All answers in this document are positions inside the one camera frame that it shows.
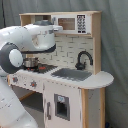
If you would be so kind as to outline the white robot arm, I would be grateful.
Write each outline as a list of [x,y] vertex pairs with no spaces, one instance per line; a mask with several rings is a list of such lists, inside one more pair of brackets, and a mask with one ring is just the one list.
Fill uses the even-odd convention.
[[25,26],[0,29],[0,127],[38,128],[35,119],[25,110],[5,77],[16,73],[23,64],[22,54],[53,52],[54,32],[63,27],[47,20]]

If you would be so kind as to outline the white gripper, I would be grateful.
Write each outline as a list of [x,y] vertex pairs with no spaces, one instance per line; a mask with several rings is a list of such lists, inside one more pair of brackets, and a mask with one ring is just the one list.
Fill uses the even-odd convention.
[[61,32],[63,31],[63,27],[60,25],[52,25],[53,26],[53,31],[54,32]]

